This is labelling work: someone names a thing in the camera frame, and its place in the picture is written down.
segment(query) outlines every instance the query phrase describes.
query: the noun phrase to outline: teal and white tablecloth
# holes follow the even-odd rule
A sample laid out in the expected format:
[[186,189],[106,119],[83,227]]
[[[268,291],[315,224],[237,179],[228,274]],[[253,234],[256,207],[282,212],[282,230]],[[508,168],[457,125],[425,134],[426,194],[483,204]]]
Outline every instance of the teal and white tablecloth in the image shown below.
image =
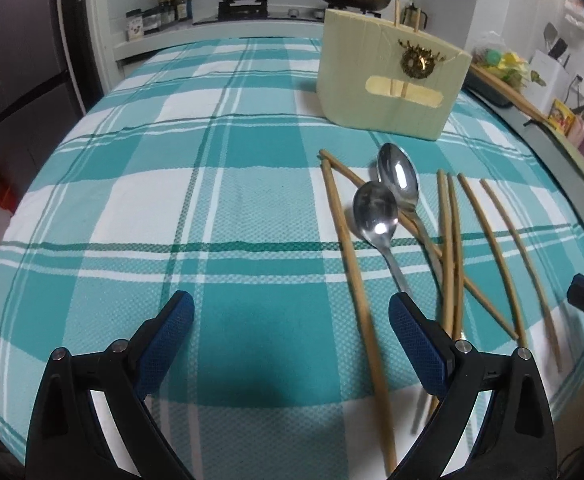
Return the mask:
[[[150,412],[199,480],[385,478],[371,381],[317,153],[365,179],[384,142],[419,173],[419,213],[438,237],[439,168],[463,172],[505,253],[528,339],[556,416],[584,378],[584,315],[566,304],[584,273],[584,229],[527,146],[469,95],[437,142],[329,123],[315,94],[316,40],[204,41],[168,50],[124,80],[69,133],[22,200],[0,247],[0,437],[24,460],[50,352],[101,351],[129,338],[177,289],[195,323]],[[336,175],[345,207],[354,186]],[[520,229],[561,341],[556,371],[515,244],[478,184]],[[472,207],[457,185],[465,271],[511,319]],[[392,333],[395,286],[355,243],[392,391],[399,457],[414,442],[417,377]],[[400,228],[394,252],[426,316],[437,295],[422,248]],[[465,294],[479,349],[515,342]],[[462,465],[482,396],[451,467]]]

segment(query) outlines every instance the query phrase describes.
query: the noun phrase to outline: black clamp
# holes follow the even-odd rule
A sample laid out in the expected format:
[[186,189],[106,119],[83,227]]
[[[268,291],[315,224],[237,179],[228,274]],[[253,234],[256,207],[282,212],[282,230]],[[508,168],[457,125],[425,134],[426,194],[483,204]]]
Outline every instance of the black clamp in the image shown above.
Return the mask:
[[440,401],[390,480],[441,478],[478,392],[493,390],[466,465],[454,480],[555,479],[556,444],[550,407],[532,353],[477,351],[428,320],[404,292],[390,300],[390,324],[425,391]]
[[130,341],[73,356],[57,348],[34,402],[25,457],[26,480],[139,480],[118,468],[98,422],[90,390],[101,390],[140,476],[194,480],[143,403],[158,389],[194,319],[194,302],[176,292]]
[[[477,351],[452,341],[404,292],[390,300],[390,324],[425,390],[441,401],[390,480],[440,478],[467,425],[478,392],[494,390],[467,464],[455,480],[556,478],[552,418],[532,353]],[[90,390],[105,393],[118,433],[142,479],[193,480],[143,403],[156,391],[192,326],[194,304],[176,292],[130,341],[48,359],[34,404],[26,480],[138,480],[118,468],[102,433]]]

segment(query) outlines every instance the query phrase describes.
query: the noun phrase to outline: stove burner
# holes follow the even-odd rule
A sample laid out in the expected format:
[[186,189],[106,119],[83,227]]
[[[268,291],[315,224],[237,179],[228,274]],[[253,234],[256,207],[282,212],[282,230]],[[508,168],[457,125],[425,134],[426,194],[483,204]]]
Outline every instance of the stove burner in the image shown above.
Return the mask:
[[230,2],[219,2],[218,21],[230,20],[257,20],[267,18],[267,0],[255,4],[232,5]]
[[[329,4],[328,9],[348,10],[347,7],[336,6],[334,4]],[[372,12],[371,10],[365,10],[365,9],[357,9],[357,10],[360,11],[361,14],[369,14],[370,16],[373,16],[374,18],[380,18],[380,16],[381,16],[380,12]]]

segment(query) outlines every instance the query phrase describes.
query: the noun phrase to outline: blue gripper pad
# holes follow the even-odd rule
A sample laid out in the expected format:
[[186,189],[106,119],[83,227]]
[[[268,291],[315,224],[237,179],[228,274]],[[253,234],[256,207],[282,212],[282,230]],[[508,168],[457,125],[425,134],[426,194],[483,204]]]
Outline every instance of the blue gripper pad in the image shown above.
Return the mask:
[[[419,320],[421,323],[428,322],[416,306],[414,309],[418,311],[415,315],[422,318]],[[444,361],[398,294],[390,298],[389,317],[390,325],[423,388],[428,394],[443,399],[447,393]]]
[[158,391],[193,322],[194,300],[184,292],[137,362],[134,393],[139,399]]

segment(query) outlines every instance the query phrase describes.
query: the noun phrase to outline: metal screw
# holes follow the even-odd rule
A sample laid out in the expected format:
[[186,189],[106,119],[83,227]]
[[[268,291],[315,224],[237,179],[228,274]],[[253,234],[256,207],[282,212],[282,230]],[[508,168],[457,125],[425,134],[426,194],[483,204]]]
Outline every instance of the metal screw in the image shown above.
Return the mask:
[[454,346],[456,346],[459,352],[463,352],[464,354],[469,354],[472,351],[472,343],[465,339],[459,339]]
[[518,356],[525,360],[525,361],[529,361],[529,359],[532,358],[532,353],[527,349],[521,346],[521,348],[519,348],[516,353],[518,354]]
[[112,351],[116,352],[117,354],[121,353],[127,347],[128,347],[127,339],[117,339],[116,341],[114,341],[114,343],[112,343]]
[[52,358],[54,361],[60,361],[61,359],[63,359],[67,354],[67,351],[65,348],[57,348],[56,350],[54,350],[52,352]]

